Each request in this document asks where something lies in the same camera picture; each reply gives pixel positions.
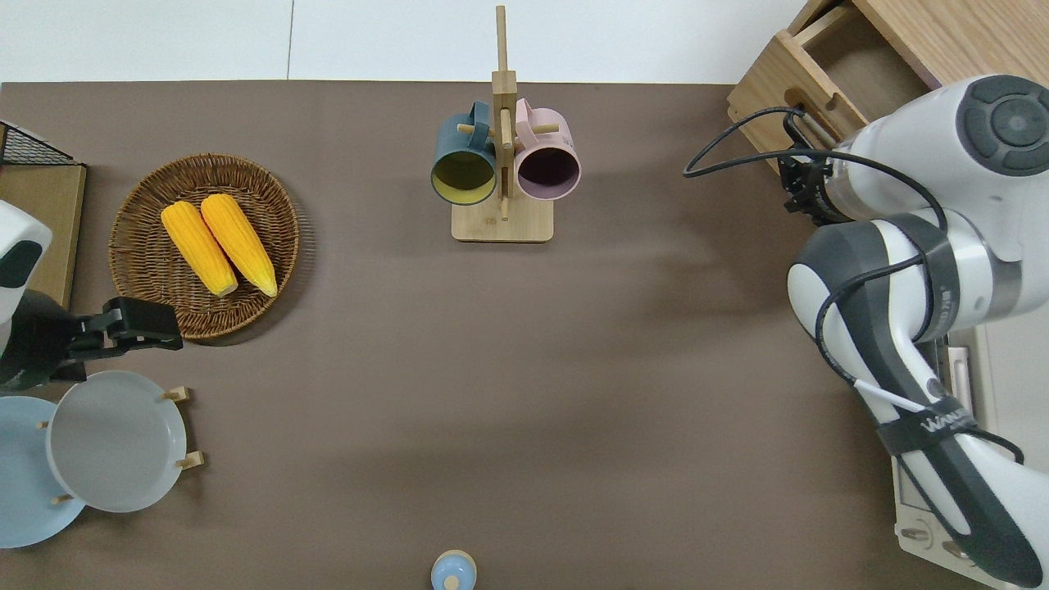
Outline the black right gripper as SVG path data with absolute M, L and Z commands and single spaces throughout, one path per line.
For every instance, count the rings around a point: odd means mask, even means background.
M 839 139 L 818 117 L 802 112 L 797 120 L 802 135 L 814 148 L 829 150 L 839 145 Z M 802 214 L 817 227 L 855 222 L 856 217 L 847 216 L 829 195 L 827 183 L 836 160 L 839 156 L 833 151 L 821 151 L 815 157 L 802 156 L 798 151 L 778 156 L 777 170 L 782 188 L 787 192 L 783 209 L 787 213 Z

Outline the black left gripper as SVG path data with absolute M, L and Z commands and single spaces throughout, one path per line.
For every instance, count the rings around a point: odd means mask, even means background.
M 173 305 L 115 297 L 102 305 L 102 317 L 112 344 L 108 351 L 184 347 Z M 85 328 L 89 319 L 72 315 L 44 293 L 26 291 L 10 318 L 2 351 L 1 388 L 27 391 L 86 380 L 86 359 L 104 347 L 104 334 Z

